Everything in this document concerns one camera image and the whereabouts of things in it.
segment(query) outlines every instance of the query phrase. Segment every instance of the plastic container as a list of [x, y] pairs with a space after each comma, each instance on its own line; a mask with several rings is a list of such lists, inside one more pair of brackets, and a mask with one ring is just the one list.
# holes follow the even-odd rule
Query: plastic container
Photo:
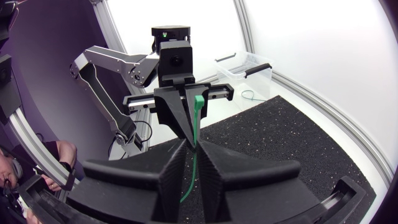
[[233, 101], [242, 111], [269, 99], [273, 63], [249, 52], [215, 60], [218, 80], [234, 88]]

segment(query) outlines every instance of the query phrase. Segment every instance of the green connector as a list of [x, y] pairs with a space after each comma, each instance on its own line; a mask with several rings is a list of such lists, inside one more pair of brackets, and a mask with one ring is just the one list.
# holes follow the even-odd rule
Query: green connector
[[205, 99], [202, 95], [195, 96], [194, 118], [193, 118], [193, 143], [197, 145], [197, 125], [198, 125], [198, 112], [205, 105]]

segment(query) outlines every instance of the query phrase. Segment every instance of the bin handle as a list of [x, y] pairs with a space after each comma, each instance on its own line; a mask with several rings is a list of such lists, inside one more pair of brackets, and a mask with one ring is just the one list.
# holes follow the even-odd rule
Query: bin handle
[[221, 58], [221, 59], [215, 59], [215, 61], [216, 62], [220, 62], [220, 61], [223, 61], [223, 60], [226, 60], [226, 59], [229, 59], [229, 58], [233, 58], [233, 57], [235, 57], [235, 55], [236, 55], [236, 53], [235, 54], [233, 54], [233, 55], [231, 55], [231, 56], [228, 56], [228, 57], [225, 57], [225, 58]]
[[249, 75], [252, 75], [252, 74], [254, 74], [256, 72], [260, 72], [260, 71], [262, 71], [264, 69], [267, 69], [267, 68], [272, 68], [272, 66], [269, 63], [265, 63], [265, 64], [262, 64], [262, 65], [256, 66], [254, 68], [249, 68], [249, 69], [247, 69], [245, 71], [246, 75], [244, 76], [244, 78], [248, 78]]

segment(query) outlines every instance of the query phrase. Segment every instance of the black foam mat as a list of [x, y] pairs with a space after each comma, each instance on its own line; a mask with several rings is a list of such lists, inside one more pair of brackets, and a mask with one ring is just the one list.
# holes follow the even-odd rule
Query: black foam mat
[[[366, 195], [346, 223], [359, 223], [376, 197], [347, 153], [310, 118], [280, 96], [201, 129], [200, 138], [260, 159], [299, 161], [302, 166], [299, 178], [320, 200], [330, 195], [341, 177], [351, 177], [362, 186]], [[162, 144], [171, 147], [174, 142], [173, 139]], [[191, 183], [192, 165], [193, 154], [188, 152], [182, 195]], [[180, 223], [205, 222], [198, 170], [195, 179], [193, 190], [180, 205]]]

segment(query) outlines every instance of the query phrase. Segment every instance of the green cable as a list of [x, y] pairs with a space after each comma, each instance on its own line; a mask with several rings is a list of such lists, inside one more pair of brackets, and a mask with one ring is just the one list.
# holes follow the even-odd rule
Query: green cable
[[[245, 97], [245, 96], [243, 96], [243, 93], [245, 93], [245, 92], [251, 92], [253, 95], [252, 95], [252, 97], [251, 98], [248, 98], [248, 97]], [[260, 99], [254, 99], [254, 92], [252, 91], [252, 90], [244, 90], [242, 93], [241, 93], [241, 96], [243, 97], [243, 98], [245, 98], [245, 99], [248, 99], [248, 100], [257, 100], [257, 101], [266, 101], [266, 100], [260, 100]]]
[[197, 154], [195, 153], [193, 155], [193, 173], [192, 173], [192, 180], [191, 180], [191, 185], [189, 186], [188, 191], [185, 193], [185, 195], [181, 198], [180, 203], [182, 203], [189, 195], [189, 193], [191, 192], [193, 185], [195, 183], [195, 175], [197, 172]]
[[[194, 118], [193, 118], [193, 143], [195, 146], [197, 145], [197, 124], [198, 124], [198, 112], [199, 110], [205, 105], [205, 99], [202, 95], [195, 96], [195, 106], [194, 106]], [[191, 185], [189, 186], [188, 191], [185, 195], [181, 198], [180, 203], [182, 203], [191, 192], [193, 185], [195, 183], [195, 175], [197, 173], [197, 154], [194, 153], [193, 155], [193, 172], [192, 172], [192, 180]]]

